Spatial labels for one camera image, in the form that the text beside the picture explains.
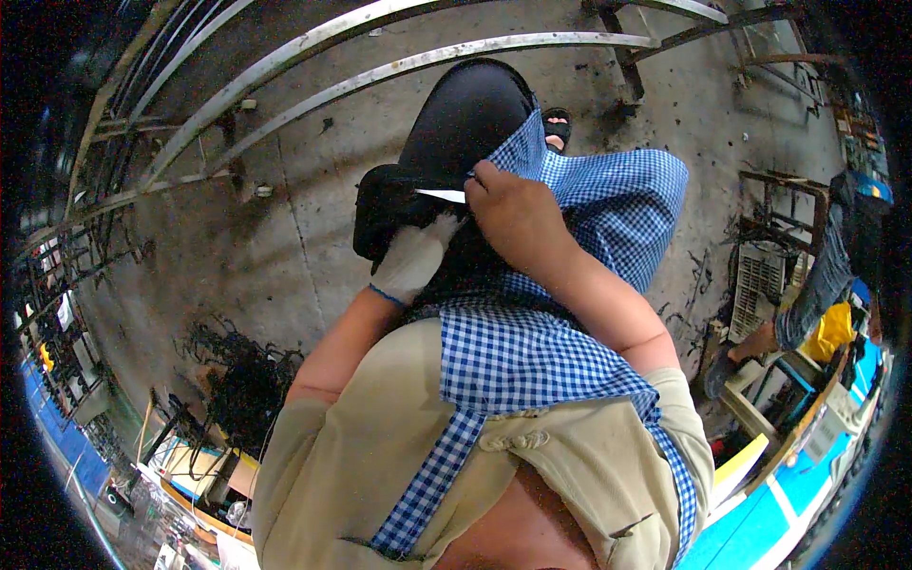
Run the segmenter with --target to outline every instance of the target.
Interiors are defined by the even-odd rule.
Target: white work glove
[[[442,213],[423,230],[413,225],[399,228],[370,286],[400,306],[409,305],[437,273],[460,226],[455,215]]]

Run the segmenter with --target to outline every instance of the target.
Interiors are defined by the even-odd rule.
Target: black sandal
[[[552,123],[548,122],[549,119],[564,119],[567,122]],[[564,154],[567,150],[567,143],[570,142],[570,131],[572,130],[570,111],[561,107],[552,107],[542,113],[542,122],[544,124],[544,135],[546,137],[555,135],[564,142],[564,147],[562,149],[559,150],[555,145],[548,144],[548,150],[556,152],[557,154]]]

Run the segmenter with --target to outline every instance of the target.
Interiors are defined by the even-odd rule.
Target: hand
[[[559,278],[583,251],[567,231],[554,193],[542,182],[481,161],[475,178],[465,183],[465,196],[494,251],[540,285]]]
[[[437,273],[460,225],[455,215],[442,213],[423,230],[400,228],[370,284],[400,306],[409,305]]]

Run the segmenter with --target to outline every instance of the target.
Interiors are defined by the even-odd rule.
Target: person
[[[761,324],[740,344],[725,341],[703,378],[710,399],[751,358],[797,350],[814,332],[826,311],[841,299],[856,278],[871,289],[868,335],[880,343],[880,311],[876,291],[879,274],[881,218],[893,202],[888,186],[861,172],[843,171],[830,181],[830,210],[824,241],[814,265],[791,306]]]
[[[668,568],[686,553],[713,460],[642,294],[687,169],[658,150],[566,157],[569,132],[499,61],[432,90],[399,163],[471,172],[473,221],[400,229],[297,372],[254,494],[262,568]]]

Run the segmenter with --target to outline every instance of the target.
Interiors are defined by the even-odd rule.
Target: concrete floor
[[[252,5],[198,50],[149,113],[190,114],[257,58],[358,3],[336,3],[331,14],[316,4]],[[731,2],[725,7],[735,9]],[[688,19],[634,6],[619,17],[627,33],[654,37],[691,26]],[[257,110],[243,119],[239,136],[318,90],[396,57],[469,39],[558,30],[604,28],[583,16],[578,3],[559,0],[463,6],[387,26],[380,36],[350,40],[258,89],[252,95]],[[760,31],[753,36],[758,53],[797,51],[787,24]],[[809,116],[809,100],[775,78],[733,88],[737,58],[727,35],[640,63],[646,103],[620,128],[606,120],[617,93],[610,51],[551,48],[497,58],[523,74],[543,109],[560,105],[574,114],[568,154],[665,148],[687,164],[684,212],[647,297],[692,374],[706,323],[729,293],[732,228],[762,191],[741,187],[738,170],[773,168],[829,181],[843,163],[828,110],[819,119]],[[175,372],[192,378],[192,364],[172,345],[199,316],[227,316],[261,344],[305,352],[316,344],[368,281],[369,263],[351,249],[355,184],[373,166],[396,161],[421,104],[448,67],[366,89],[251,148],[244,154],[246,180],[274,186],[271,198],[238,199],[228,183],[213,181],[136,204],[130,223],[141,239],[156,240],[156,254],[141,265],[111,267],[106,283],[79,295],[138,409],[145,409],[149,387],[199,399],[193,386],[178,380]],[[791,65],[781,69],[792,74]],[[329,119],[332,126],[324,129]],[[170,174],[195,173],[221,145],[219,131],[207,131]],[[138,157],[136,170],[147,160]],[[799,205],[810,221],[813,205]]]

